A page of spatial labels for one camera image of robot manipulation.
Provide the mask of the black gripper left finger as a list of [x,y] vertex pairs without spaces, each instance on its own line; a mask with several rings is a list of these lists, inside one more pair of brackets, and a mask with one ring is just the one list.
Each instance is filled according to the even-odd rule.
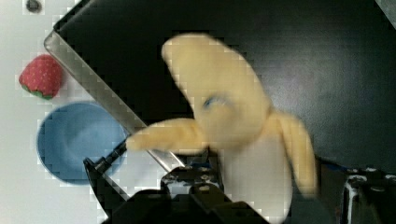
[[98,161],[83,161],[94,195],[107,215],[101,224],[268,224],[250,205],[226,196],[219,160],[213,154],[204,164],[171,170],[158,189],[128,196],[106,174],[125,152],[126,145],[121,143]]

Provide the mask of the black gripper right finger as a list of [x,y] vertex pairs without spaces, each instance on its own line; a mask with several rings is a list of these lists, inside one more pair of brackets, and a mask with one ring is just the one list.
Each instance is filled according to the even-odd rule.
[[289,224],[396,224],[395,175],[316,159],[318,196],[293,192]]

